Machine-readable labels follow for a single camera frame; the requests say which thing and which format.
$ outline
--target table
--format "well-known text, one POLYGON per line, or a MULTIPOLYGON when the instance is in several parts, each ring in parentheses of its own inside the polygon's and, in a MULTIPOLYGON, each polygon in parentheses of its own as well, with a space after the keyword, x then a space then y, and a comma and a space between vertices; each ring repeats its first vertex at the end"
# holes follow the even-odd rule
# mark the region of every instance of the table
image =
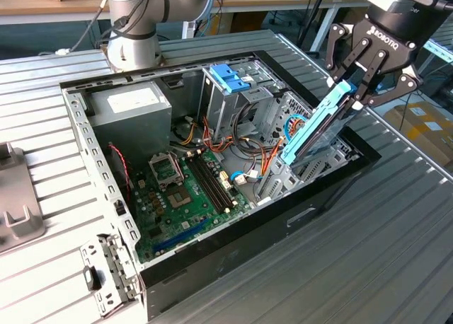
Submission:
MULTIPOLYGON (((161 47, 171 64, 265 50, 318 98, 328 90, 327 73, 269 30, 161 47)), ((100 320, 77 250, 110 225, 57 83, 108 73, 99 51, 0 62, 0 141, 24 149, 47 228, 0 255, 1 322, 100 320)), ((445 322, 453 308, 452 177, 372 110, 352 127, 382 155, 368 175, 323 216, 152 324, 445 322)), ((103 321, 143 322, 139 303, 103 321)))
MULTIPOLYGON (((0 25, 89 21, 93 18, 93 14, 96 12, 100 2, 101 0, 64 0, 63 2, 49 0, 0 0, 0 25)), ((222 13, 306 9, 307 5, 308 0, 224 0, 222 13)), ((311 46, 311 50, 319 50, 340 8, 368 5, 365 0, 323 0, 321 8, 327 8, 328 12, 311 46)), ((211 12, 218 12, 218 3, 216 1, 211 12)), ((108 7, 101 14, 100 19, 109 19, 108 7)), ((193 24, 184 23, 183 38, 192 37, 193 30, 193 24)))

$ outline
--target robotiq logo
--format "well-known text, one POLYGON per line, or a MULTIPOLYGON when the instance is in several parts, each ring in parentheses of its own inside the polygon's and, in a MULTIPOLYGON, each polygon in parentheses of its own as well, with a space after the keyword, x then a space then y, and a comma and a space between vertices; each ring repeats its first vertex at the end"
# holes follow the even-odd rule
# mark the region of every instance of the robotiq logo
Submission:
POLYGON ((374 35, 384 43, 388 44, 390 47, 392 47, 394 50, 397 50, 399 47, 399 44, 395 41, 393 41, 390 37, 387 35, 383 34, 383 32, 380 32, 379 30, 376 29, 373 25, 371 28, 367 31, 368 35, 374 35))

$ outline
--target yellow wire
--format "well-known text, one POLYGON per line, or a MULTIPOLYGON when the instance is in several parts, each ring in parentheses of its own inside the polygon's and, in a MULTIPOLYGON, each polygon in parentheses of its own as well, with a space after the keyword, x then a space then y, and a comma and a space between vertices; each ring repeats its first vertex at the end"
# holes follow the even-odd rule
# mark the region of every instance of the yellow wire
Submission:
POLYGON ((195 123, 192 123, 192 127, 190 128, 189 137, 185 141, 181 142, 180 143, 181 145, 187 145, 188 143, 190 143, 192 141, 194 130, 195 130, 195 123))

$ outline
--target slotted aluminum surface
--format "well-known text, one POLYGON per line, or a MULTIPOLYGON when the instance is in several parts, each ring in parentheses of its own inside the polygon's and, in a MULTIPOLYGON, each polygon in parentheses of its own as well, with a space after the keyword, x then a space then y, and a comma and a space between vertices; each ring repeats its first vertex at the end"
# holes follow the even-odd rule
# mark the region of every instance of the slotted aluminum surface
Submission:
POLYGON ((424 46, 435 56, 453 62, 453 15, 451 15, 424 46))
MULTIPOLYGON (((319 98, 325 74, 269 31, 162 44, 170 63, 266 50, 319 98)), ((100 52, 0 62, 0 141, 24 149, 46 234, 0 255, 0 323, 101 321, 78 247, 109 224, 56 86, 110 70, 100 52)), ((383 159, 334 209, 155 323, 441 323, 453 309, 453 191, 438 169, 364 113, 383 159)), ((106 323, 143 323, 132 304, 106 323)))

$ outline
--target green circuit board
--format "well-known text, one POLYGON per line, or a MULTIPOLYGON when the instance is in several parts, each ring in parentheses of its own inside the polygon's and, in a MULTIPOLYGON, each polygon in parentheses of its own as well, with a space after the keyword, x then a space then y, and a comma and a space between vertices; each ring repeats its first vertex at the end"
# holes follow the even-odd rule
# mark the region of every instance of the green circuit board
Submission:
MULTIPOLYGON (((205 152, 201 159, 209 165, 212 176, 220 183, 219 172, 222 168, 214 154, 210 151, 205 152)), ((227 212, 220 212, 203 189, 203 184, 195 177, 196 174, 188 167, 191 163, 182 158, 178 159, 178 163, 185 177, 184 182, 180 186, 169 185, 164 192, 160 191, 150 167, 132 178, 134 220, 142 236, 136 246, 141 262, 150 261, 250 209, 248 200, 233 189, 225 192, 234 206, 227 212), (144 180, 144 184, 138 183, 138 177, 144 180), (180 207, 173 207, 172 202, 186 203, 180 207)), ((173 169, 166 163, 158 167, 159 178, 171 176, 172 173, 173 169)))

